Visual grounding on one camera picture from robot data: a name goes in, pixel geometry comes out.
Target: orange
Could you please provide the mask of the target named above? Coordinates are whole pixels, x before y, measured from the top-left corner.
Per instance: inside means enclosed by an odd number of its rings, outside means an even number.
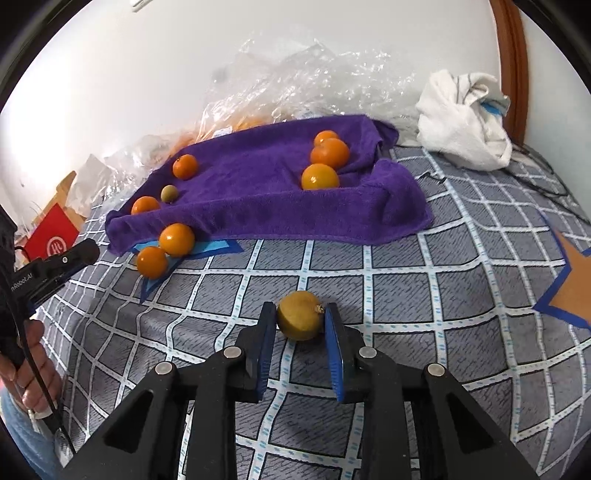
[[[333,132],[332,130],[323,130],[318,135],[316,135],[316,138],[314,139],[314,146],[319,147],[320,144],[324,140],[326,140],[327,138],[338,138],[338,137],[339,136],[337,135],[337,133]]]
[[[159,208],[160,204],[154,197],[140,197],[134,202],[133,207],[131,207],[131,214],[137,215],[138,213],[158,210]]]
[[[303,190],[334,189],[340,185],[335,170],[323,163],[314,163],[301,175]]]
[[[137,259],[138,272],[150,280],[156,280],[166,273],[168,259],[160,247],[146,247]]]
[[[241,132],[242,130],[247,130],[249,128],[260,127],[261,125],[266,125],[267,122],[263,117],[260,116],[247,116],[238,122],[236,127],[234,127],[235,132]]]
[[[195,234],[187,225],[173,223],[162,230],[158,244],[171,257],[182,257],[195,246]]]
[[[173,163],[173,174],[181,180],[188,180],[199,170],[199,163],[192,155],[183,155]]]
[[[329,167],[344,167],[349,160],[349,147],[338,138],[326,138],[318,147],[314,147],[310,153],[311,163],[323,163]]]

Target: black clip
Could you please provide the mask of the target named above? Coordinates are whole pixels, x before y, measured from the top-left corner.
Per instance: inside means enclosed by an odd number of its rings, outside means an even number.
[[[365,402],[361,478],[411,479],[404,402],[413,408],[421,480],[537,480],[519,450],[444,366],[398,365],[361,332],[343,325],[336,304],[324,329],[333,390]]]
[[[447,180],[447,177],[445,177],[445,176],[440,176],[440,175],[438,175],[437,173],[433,173],[433,172],[432,172],[432,171],[430,171],[430,170],[427,170],[426,172],[424,172],[424,173],[421,173],[421,174],[420,174],[420,175],[417,177],[417,180],[421,180],[421,179],[424,179],[424,178],[430,178],[430,179],[432,179],[432,180],[435,180],[435,181],[436,181],[437,183],[439,183],[439,184],[442,184],[444,181],[446,181],[446,180]]]
[[[201,364],[156,365],[74,455],[63,480],[176,480],[191,400],[186,478],[236,480],[235,403],[257,403],[267,389],[276,313],[265,302],[236,345]]]

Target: green fruit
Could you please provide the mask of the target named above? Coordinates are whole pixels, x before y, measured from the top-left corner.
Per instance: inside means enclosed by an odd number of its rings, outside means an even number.
[[[178,198],[178,189],[174,185],[166,185],[162,189],[160,198],[164,203],[173,203]]]
[[[310,340],[322,327],[320,301],[314,294],[298,290],[283,297],[277,306],[277,325],[292,340]]]

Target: clear plastic wrap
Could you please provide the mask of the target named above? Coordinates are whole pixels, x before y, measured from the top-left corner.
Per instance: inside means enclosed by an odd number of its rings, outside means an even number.
[[[179,135],[146,135],[136,144],[122,148],[105,159],[112,175],[101,190],[104,203],[100,218],[104,220],[111,210],[118,210],[142,186],[148,175],[170,156]]]
[[[408,62],[384,51],[335,54],[315,41],[257,38],[218,70],[194,132],[173,147],[292,119],[363,113],[416,137],[420,91]]]

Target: red box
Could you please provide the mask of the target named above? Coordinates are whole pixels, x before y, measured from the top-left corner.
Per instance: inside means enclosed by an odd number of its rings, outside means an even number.
[[[25,244],[29,261],[45,259],[68,250],[78,237],[78,229],[72,224],[64,210],[56,203],[37,226]]]

